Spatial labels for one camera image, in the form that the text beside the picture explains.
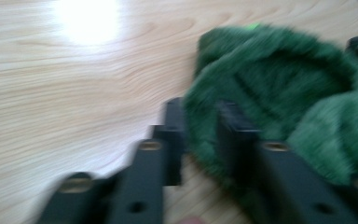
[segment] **wooden floor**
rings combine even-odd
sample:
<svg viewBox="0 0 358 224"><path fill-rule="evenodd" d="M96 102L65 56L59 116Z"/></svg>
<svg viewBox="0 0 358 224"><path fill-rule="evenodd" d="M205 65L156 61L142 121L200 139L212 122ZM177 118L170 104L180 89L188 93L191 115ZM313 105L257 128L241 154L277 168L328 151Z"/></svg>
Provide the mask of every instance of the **wooden floor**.
<svg viewBox="0 0 358 224"><path fill-rule="evenodd" d="M290 25L346 41L358 0L0 0L0 224L33 223L63 175L111 174L183 95L216 26ZM250 223L190 158L166 223Z"/></svg>

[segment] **green fuzzy fabric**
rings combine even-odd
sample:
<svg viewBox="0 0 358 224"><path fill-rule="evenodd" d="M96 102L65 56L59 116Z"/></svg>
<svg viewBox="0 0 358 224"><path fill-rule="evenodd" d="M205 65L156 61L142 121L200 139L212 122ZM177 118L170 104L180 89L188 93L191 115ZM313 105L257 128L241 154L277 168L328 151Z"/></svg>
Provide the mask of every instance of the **green fuzzy fabric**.
<svg viewBox="0 0 358 224"><path fill-rule="evenodd" d="M232 188L213 148L220 99L237 103L262 138L287 141L326 180L348 184L358 173L358 59L349 52L269 25L216 28L201 37L184 99L189 146Z"/></svg>

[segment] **green fur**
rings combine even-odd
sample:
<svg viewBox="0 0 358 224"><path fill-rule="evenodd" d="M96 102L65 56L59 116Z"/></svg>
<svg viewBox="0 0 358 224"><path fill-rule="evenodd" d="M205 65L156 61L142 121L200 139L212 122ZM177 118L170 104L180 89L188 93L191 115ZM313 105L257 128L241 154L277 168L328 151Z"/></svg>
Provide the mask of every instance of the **green fur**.
<svg viewBox="0 0 358 224"><path fill-rule="evenodd" d="M205 170L231 188L213 150L219 99L239 104L263 138L287 141L327 180L347 184L358 173L358 59L335 45L267 25L201 37L184 100L189 144Z"/></svg>

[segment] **green plush hat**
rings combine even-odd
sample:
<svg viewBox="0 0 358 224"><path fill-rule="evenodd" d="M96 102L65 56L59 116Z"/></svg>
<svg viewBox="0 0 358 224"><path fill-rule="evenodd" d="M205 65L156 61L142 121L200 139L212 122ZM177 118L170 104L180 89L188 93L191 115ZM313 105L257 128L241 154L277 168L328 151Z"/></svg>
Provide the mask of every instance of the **green plush hat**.
<svg viewBox="0 0 358 224"><path fill-rule="evenodd" d="M203 35L184 100L197 161L228 183L214 153L215 103L237 103L262 138L287 141L335 184L358 173L358 59L285 27L216 28Z"/></svg>

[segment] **light wood grain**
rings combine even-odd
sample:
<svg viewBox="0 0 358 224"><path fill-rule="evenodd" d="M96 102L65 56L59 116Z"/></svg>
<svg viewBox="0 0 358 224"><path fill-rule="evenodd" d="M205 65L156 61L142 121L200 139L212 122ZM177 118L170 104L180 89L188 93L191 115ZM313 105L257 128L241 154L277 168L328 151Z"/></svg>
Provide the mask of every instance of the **light wood grain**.
<svg viewBox="0 0 358 224"><path fill-rule="evenodd" d="M358 35L358 0L80 2L0 0L0 224L32 223L63 175L126 165L190 86L208 30L261 21L341 46ZM249 223L189 158L184 176L166 189L166 223Z"/></svg>

